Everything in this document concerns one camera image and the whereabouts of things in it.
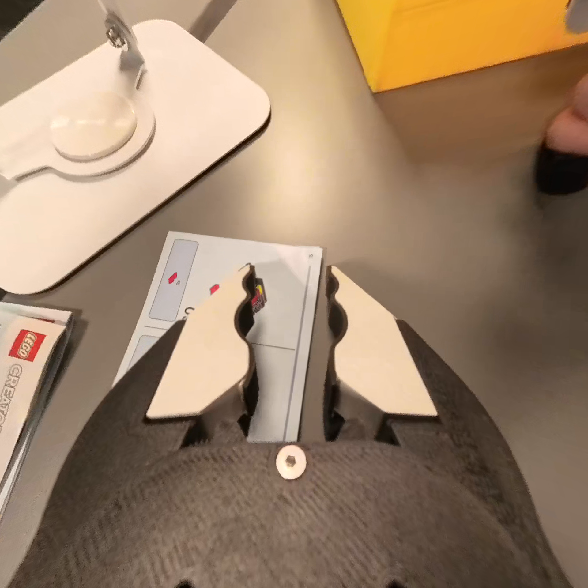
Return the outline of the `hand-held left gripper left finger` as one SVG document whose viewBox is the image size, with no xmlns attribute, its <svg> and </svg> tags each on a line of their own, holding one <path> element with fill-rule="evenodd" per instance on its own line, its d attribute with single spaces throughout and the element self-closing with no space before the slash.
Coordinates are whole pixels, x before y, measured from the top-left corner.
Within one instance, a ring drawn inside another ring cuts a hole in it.
<svg viewBox="0 0 588 588">
<path fill-rule="evenodd" d="M 195 420 L 203 434 L 234 421 L 248 434 L 256 410 L 254 327 L 256 272 L 246 264 L 182 323 L 146 411 L 148 422 Z"/>
</svg>

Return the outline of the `blue instruction booklet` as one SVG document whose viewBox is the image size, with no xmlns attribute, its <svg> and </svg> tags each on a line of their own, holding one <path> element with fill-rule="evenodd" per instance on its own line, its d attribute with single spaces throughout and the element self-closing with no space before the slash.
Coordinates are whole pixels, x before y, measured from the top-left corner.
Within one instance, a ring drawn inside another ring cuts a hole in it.
<svg viewBox="0 0 588 588">
<path fill-rule="evenodd" d="M 168 232 L 136 328 L 113 385 L 177 321 L 250 263 L 254 298 L 252 343 L 259 401 L 250 442 L 296 442 L 299 435 L 322 248 Z"/>
</svg>

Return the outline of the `person's right hand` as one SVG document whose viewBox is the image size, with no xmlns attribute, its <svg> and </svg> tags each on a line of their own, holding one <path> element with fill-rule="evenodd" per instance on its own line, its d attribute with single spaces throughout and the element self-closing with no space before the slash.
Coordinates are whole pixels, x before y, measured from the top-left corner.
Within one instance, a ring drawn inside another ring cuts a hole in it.
<svg viewBox="0 0 588 588">
<path fill-rule="evenodd" d="M 545 143 L 554 151 L 587 156 L 587 75 L 576 85 L 568 105 L 548 126 Z"/>
</svg>

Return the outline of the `white lamp base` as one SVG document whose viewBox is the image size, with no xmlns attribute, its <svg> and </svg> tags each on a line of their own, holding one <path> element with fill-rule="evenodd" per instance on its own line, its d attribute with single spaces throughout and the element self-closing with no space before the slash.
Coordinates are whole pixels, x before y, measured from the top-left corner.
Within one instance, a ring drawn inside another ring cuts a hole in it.
<svg viewBox="0 0 588 588">
<path fill-rule="evenodd" d="M 129 26 L 1 106 L 1 290 L 51 289 L 268 121 L 266 92 L 179 25 Z"/>
</svg>

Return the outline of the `white cover instruction booklet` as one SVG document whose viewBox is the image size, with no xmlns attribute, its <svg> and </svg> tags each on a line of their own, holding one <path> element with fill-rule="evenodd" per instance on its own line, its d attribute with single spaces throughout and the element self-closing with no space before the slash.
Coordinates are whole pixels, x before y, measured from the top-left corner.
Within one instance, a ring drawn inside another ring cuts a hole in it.
<svg viewBox="0 0 588 588">
<path fill-rule="evenodd" d="M 1 302 L 1 514 L 45 410 L 73 327 L 68 311 Z"/>
</svg>

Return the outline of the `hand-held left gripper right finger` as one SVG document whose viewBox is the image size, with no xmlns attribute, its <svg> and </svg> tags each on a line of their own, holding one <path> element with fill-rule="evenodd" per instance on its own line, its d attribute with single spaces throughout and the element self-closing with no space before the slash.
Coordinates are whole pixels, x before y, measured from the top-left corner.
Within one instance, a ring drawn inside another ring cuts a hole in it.
<svg viewBox="0 0 588 588">
<path fill-rule="evenodd" d="M 439 412 L 393 313 L 341 269 L 326 269 L 329 353 L 325 437 L 351 422 L 365 437 L 393 437 L 391 417 L 437 419 Z"/>
</svg>

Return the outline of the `yellow plastic bin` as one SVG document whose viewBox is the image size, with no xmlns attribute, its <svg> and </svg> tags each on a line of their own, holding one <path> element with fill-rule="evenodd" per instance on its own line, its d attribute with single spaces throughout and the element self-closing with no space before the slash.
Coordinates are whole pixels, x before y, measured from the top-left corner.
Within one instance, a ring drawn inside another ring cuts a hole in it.
<svg viewBox="0 0 588 588">
<path fill-rule="evenodd" d="M 373 93 L 587 43 L 587 1 L 336 1 Z"/>
</svg>

